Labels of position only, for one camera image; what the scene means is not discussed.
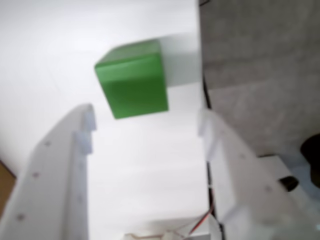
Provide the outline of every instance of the green cube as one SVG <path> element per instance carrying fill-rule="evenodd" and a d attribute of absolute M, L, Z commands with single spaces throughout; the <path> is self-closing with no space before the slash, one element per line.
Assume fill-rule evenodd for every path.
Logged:
<path fill-rule="evenodd" d="M 95 65 L 95 72 L 116 119 L 168 110 L 158 41 L 118 47 Z"/>

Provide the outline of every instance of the red wire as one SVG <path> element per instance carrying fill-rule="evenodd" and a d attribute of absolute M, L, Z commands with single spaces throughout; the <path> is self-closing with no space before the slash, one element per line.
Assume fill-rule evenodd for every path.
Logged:
<path fill-rule="evenodd" d="M 197 222 L 197 224 L 190 230 L 189 232 L 189 236 L 209 217 L 209 215 L 212 213 L 212 211 L 214 210 L 215 206 L 214 203 L 212 202 L 212 205 L 210 207 L 210 209 L 208 210 L 208 212 Z"/>

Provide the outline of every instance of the black object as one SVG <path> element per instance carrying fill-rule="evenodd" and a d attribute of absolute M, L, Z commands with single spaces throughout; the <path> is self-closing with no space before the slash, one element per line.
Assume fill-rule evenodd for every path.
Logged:
<path fill-rule="evenodd" d="M 209 2 L 210 2 L 210 0 L 206 0 L 206 1 L 200 2 L 199 6 L 202 7 L 203 5 L 206 5 Z"/>
<path fill-rule="evenodd" d="M 283 177 L 283 178 L 279 179 L 279 182 L 286 189 L 287 192 L 291 192 L 299 184 L 298 179 L 296 179 L 294 176 Z"/>
<path fill-rule="evenodd" d="M 300 151 L 310 164 L 311 182 L 320 188 L 320 134 L 308 138 Z"/>

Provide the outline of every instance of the wooden surface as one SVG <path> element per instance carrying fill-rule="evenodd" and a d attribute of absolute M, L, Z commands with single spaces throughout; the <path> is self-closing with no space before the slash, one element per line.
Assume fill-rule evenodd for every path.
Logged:
<path fill-rule="evenodd" d="M 6 206 L 6 202 L 15 185 L 16 178 L 8 171 L 0 161 L 0 218 Z"/>

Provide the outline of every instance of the gray wall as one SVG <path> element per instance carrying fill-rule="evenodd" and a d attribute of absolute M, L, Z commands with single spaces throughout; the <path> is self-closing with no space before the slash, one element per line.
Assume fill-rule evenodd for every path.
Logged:
<path fill-rule="evenodd" d="M 200 16 L 213 109 L 257 155 L 303 164 L 320 133 L 320 1 L 211 0 Z"/>

